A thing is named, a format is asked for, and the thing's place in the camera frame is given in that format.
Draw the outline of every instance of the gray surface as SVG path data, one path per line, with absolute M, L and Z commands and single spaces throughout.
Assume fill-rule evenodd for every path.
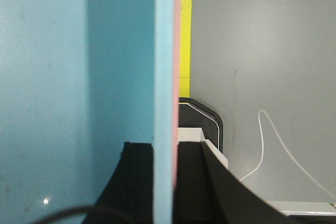
M 336 0 L 193 0 L 191 98 L 220 114 L 241 178 L 265 109 L 290 151 L 336 194 Z M 335 201 L 296 168 L 265 116 L 265 159 L 244 183 L 268 200 Z

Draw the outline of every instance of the yellow tape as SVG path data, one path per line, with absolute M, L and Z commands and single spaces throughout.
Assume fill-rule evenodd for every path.
M 181 0 L 180 96 L 183 97 L 190 96 L 191 12 L 192 0 Z

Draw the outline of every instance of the white surface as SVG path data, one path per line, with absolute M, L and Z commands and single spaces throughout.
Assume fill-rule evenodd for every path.
M 206 144 L 209 146 L 210 150 L 217 157 L 217 159 L 221 162 L 221 164 L 228 169 L 228 161 L 227 158 L 216 148 L 216 146 L 209 140 L 205 140 Z
M 202 128 L 178 128 L 179 142 L 200 142 L 205 140 Z
M 237 178 L 260 159 L 258 111 L 336 194 L 336 0 L 193 0 L 191 98 L 224 122 Z M 244 180 L 266 200 L 334 201 L 288 157 L 261 116 L 264 161 Z
M 284 215 L 322 215 L 336 216 L 336 209 L 325 202 L 292 202 L 292 201 L 268 201 Z

